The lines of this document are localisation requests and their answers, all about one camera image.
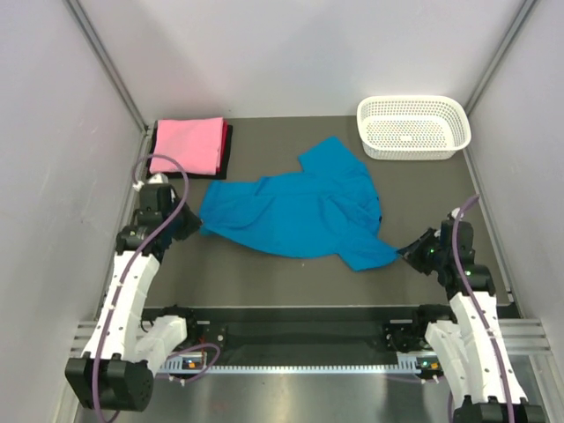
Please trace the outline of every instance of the perforated basket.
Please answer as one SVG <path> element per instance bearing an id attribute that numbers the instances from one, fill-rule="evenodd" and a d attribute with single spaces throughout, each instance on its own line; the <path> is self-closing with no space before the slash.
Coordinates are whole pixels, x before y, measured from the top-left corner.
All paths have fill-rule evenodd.
<path id="1" fill-rule="evenodd" d="M 445 160 L 471 139 L 462 106 L 438 95 L 368 97 L 357 124 L 365 153 L 379 160 Z"/>

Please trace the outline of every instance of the wall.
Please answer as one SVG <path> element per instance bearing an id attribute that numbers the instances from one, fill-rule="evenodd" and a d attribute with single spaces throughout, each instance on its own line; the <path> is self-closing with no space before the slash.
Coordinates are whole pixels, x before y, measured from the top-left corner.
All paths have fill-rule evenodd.
<path id="1" fill-rule="evenodd" d="M 465 102 L 521 0 L 81 0 L 147 120 Z"/>
<path id="2" fill-rule="evenodd" d="M 471 156 L 519 302 L 564 372 L 564 3 L 539 2 L 471 117 Z"/>
<path id="3" fill-rule="evenodd" d="M 48 421 L 140 135 L 60 0 L 0 13 L 0 420 Z"/>

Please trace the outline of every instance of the blue cloth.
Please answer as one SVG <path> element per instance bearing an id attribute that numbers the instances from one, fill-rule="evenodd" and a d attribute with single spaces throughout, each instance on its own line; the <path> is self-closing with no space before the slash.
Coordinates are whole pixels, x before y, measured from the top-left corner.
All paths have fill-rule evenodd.
<path id="1" fill-rule="evenodd" d="M 355 271 L 396 260 L 376 236 L 381 212 L 364 164 L 336 137 L 300 156 L 303 172 L 258 182 L 213 182 L 200 210 L 203 234 L 279 256 L 339 254 Z"/>

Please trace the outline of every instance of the robotic arm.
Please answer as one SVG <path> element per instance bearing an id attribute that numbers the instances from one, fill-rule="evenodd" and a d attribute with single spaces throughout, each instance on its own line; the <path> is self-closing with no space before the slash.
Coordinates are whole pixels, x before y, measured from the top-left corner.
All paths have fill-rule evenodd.
<path id="1" fill-rule="evenodd" d="M 69 359 L 65 368 L 66 378 L 85 408 L 93 408 L 92 380 L 98 377 L 102 409 L 143 411 L 151 399 L 154 376 L 159 368 L 171 352 L 189 338 L 185 316 L 164 315 L 137 341 L 137 327 L 147 292 L 165 251 L 173 239 L 185 240 L 202 224 L 186 204 L 170 225 L 144 248 L 126 279 L 120 282 L 137 248 L 171 215 L 179 201 L 166 176 L 156 174 L 139 189 L 139 207 L 131 223 L 117 235 L 114 273 L 100 319 L 81 358 Z M 118 286 L 122 290 L 117 303 L 112 305 Z M 102 333 L 110 310 L 113 310 L 110 326 L 107 333 Z M 105 341 L 100 371 L 93 375 L 94 356 L 101 337 L 105 337 Z"/>
<path id="2" fill-rule="evenodd" d="M 508 404 L 502 377 L 507 378 L 517 423 L 545 423 L 541 407 L 528 404 L 513 372 L 501 337 L 497 300 L 487 267 L 474 263 L 473 229 L 459 222 L 458 255 L 464 274 L 489 325 L 486 329 L 455 265 L 452 234 L 456 211 L 443 220 L 441 230 L 428 229 L 400 254 L 416 271 L 436 271 L 449 298 L 447 306 L 420 306 L 412 336 L 427 342 L 437 354 L 455 404 L 454 423 L 505 423 Z M 506 374 L 502 375 L 491 338 L 495 338 Z"/>

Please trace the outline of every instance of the folded pink cloth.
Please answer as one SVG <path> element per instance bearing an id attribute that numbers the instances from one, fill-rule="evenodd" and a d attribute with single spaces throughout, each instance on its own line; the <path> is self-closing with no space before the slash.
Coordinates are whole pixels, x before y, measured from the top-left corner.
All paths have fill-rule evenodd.
<path id="1" fill-rule="evenodd" d="M 176 159 L 191 174 L 216 174 L 221 161 L 223 118 L 159 121 L 154 153 Z M 152 159 L 149 171 L 178 172 L 170 162 Z"/>

